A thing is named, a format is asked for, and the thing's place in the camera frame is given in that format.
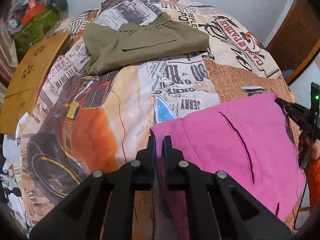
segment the person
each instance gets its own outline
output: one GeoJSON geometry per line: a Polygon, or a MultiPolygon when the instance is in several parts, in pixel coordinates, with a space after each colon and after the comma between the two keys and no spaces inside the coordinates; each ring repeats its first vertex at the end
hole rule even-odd
{"type": "MultiPolygon", "coordinates": [[[[305,133],[299,136],[299,151],[302,150],[304,143],[309,147],[311,139],[305,133]]],[[[305,170],[308,174],[309,198],[310,198],[310,211],[314,209],[320,199],[320,141],[316,140],[311,146],[311,163],[305,170]]]]}

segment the elastic waistband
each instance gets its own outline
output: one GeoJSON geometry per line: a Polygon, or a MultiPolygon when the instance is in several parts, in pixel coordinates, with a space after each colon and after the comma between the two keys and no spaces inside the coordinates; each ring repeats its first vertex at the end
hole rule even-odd
{"type": "Polygon", "coordinates": [[[141,26],[136,23],[125,23],[120,26],[119,31],[138,31],[141,29],[148,29],[148,28],[164,25],[170,21],[172,21],[170,16],[166,12],[163,12],[159,14],[153,22],[149,23],[146,26],[141,26]]]}

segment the orange sleeve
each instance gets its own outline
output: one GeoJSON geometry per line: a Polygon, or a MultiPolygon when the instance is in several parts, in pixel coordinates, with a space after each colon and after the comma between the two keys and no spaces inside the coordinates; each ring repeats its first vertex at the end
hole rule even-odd
{"type": "Polygon", "coordinates": [[[310,210],[312,211],[320,198],[320,159],[311,162],[309,167],[308,186],[310,210]]]}

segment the black cable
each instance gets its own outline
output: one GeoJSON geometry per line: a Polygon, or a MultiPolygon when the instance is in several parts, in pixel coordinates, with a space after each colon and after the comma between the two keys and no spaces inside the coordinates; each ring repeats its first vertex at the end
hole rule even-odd
{"type": "Polygon", "coordinates": [[[308,179],[309,179],[309,169],[310,169],[310,164],[311,164],[311,154],[312,154],[312,146],[313,146],[313,131],[314,129],[312,129],[312,133],[311,133],[311,145],[309,146],[308,150],[310,150],[310,154],[309,154],[309,162],[308,162],[308,174],[306,174],[306,183],[304,185],[304,189],[303,189],[303,193],[302,193],[302,197],[301,197],[301,201],[300,201],[300,205],[299,205],[299,208],[298,208],[298,212],[297,212],[297,215],[295,216],[294,218],[294,224],[293,224],[293,229],[294,230],[298,230],[298,228],[296,228],[296,223],[297,223],[297,219],[298,219],[298,215],[300,213],[300,210],[301,210],[301,206],[302,206],[302,201],[303,201],[303,197],[306,193],[306,189],[307,189],[307,185],[308,185],[308,179]]]}

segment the pink garment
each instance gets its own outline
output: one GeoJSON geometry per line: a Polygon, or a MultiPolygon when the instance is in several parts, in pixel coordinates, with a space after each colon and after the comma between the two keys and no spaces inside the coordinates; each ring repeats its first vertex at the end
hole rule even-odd
{"type": "Polygon", "coordinates": [[[151,128],[160,183],[183,239],[189,239],[184,192],[165,187],[161,149],[166,135],[185,160],[203,171],[226,171],[280,220],[291,212],[305,176],[298,167],[293,138],[287,134],[287,119],[274,102],[276,97],[266,93],[241,98],[151,128]]]}

